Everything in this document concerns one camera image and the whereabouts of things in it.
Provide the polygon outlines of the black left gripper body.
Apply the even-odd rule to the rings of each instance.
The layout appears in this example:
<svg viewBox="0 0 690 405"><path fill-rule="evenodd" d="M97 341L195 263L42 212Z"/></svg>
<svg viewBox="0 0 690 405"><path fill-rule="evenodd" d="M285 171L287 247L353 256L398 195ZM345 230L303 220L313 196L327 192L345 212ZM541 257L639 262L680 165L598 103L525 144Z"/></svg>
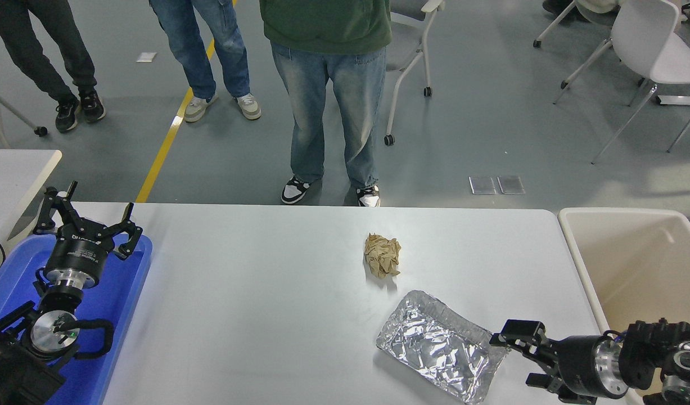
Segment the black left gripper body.
<svg viewBox="0 0 690 405"><path fill-rule="evenodd" d="M78 236L74 228L64 227L55 233L57 240L44 267L44 274L68 269L84 272L89 277L100 277L107 256L114 249L113 236L96 238L103 230Z"/></svg>

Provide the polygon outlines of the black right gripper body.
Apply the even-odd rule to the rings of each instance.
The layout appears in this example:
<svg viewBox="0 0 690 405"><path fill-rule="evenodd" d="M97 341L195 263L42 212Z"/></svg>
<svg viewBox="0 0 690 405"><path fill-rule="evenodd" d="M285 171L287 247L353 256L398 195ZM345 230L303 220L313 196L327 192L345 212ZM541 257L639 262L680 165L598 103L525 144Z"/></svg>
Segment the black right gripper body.
<svg viewBox="0 0 690 405"><path fill-rule="evenodd" d="M594 402L605 391L595 370L595 351L604 336L571 336L554 344L563 386L558 392L562 402Z"/></svg>

